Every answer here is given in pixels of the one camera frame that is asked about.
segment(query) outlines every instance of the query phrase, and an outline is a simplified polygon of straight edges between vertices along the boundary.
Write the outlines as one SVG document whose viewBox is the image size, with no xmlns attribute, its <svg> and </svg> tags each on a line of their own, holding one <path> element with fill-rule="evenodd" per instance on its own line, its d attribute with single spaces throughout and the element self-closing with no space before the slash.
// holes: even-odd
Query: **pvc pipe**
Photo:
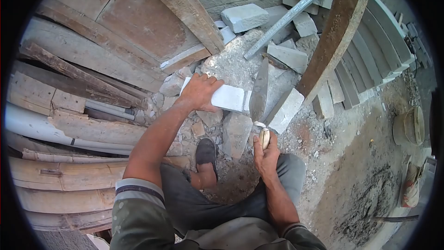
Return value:
<svg viewBox="0 0 444 250">
<path fill-rule="evenodd" d="M 5 124 L 8 131 L 22 136 L 98 152 L 129 154 L 134 147 L 132 145 L 94 142 L 81 139 L 74 139 L 74 143 L 72 144 L 73 138 L 66 136 L 63 131 L 56 129 L 48 121 L 47 116 L 18 107 L 12 103 L 6 103 Z"/>
<path fill-rule="evenodd" d="M 98 111 L 102 111 L 102 112 L 105 112 L 105 113 L 108 113 L 108 114 L 111 114 L 111 115 L 115 115 L 115 116 L 118 116 L 118 117 L 121 117 L 121 118 L 129 119 L 129 120 L 132 120 L 132 121 L 134 120 L 134 115 L 125 113 L 125 111 L 121 112 L 119 110 L 116 110 L 116 109 L 113 109 L 113 108 L 109 108 L 107 106 L 103 106 L 103 105 L 91 102 L 88 99 L 86 100 L 85 106 L 88 107 L 88 108 L 95 109 L 95 110 L 98 110 Z"/>
</svg>

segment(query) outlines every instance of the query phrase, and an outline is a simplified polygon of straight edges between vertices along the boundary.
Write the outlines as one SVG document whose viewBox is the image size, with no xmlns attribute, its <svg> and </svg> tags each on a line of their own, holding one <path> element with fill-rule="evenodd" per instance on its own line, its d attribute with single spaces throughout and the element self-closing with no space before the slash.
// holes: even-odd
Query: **left hand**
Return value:
<svg viewBox="0 0 444 250">
<path fill-rule="evenodd" d="M 187 104 L 192 111 L 216 112 L 219 108 L 211 104 L 211 97 L 223 84 L 223 80 L 217 80 L 214 76 L 209 78 L 207 74 L 194 74 L 175 103 Z"/>
</svg>

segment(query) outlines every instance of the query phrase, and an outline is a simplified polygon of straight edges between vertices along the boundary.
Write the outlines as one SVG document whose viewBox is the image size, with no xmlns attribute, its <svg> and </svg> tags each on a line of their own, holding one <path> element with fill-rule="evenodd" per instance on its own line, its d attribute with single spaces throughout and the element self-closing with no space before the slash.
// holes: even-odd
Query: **shoe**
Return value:
<svg viewBox="0 0 444 250">
<path fill-rule="evenodd" d="M 216 182 L 219 180 L 218 172 L 216 170 L 216 145 L 213 140 L 209 138 L 202 138 L 196 149 L 196 163 L 213 164 L 214 173 L 216 174 Z"/>
</svg>

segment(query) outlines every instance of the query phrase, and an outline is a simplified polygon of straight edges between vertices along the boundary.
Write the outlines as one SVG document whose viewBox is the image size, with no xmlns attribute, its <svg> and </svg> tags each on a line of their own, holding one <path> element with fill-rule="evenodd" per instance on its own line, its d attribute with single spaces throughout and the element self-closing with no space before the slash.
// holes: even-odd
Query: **gray pants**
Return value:
<svg viewBox="0 0 444 250">
<path fill-rule="evenodd" d="M 305 164 L 294 154 L 279 156 L 277 175 L 296 206 L 305 179 Z M 222 205 L 208 200 L 191 186 L 186 176 L 177 168 L 162 164 L 162 190 L 165 208 L 177 235 L 183 237 L 188 230 L 208 230 L 239 217 L 257 217 L 271 224 L 267 209 L 267 195 L 262 178 L 247 198 L 239 203 Z"/>
</svg>

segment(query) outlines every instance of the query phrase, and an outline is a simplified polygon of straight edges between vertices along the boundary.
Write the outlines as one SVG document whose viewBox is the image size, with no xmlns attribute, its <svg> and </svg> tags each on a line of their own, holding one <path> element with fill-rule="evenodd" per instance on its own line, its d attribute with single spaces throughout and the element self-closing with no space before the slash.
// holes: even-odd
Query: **forearm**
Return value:
<svg viewBox="0 0 444 250">
<path fill-rule="evenodd" d="M 282 186 L 278 175 L 263 178 L 267 193 L 267 207 L 275 226 L 282 232 L 287 226 L 298 223 L 296 207 Z"/>
</svg>

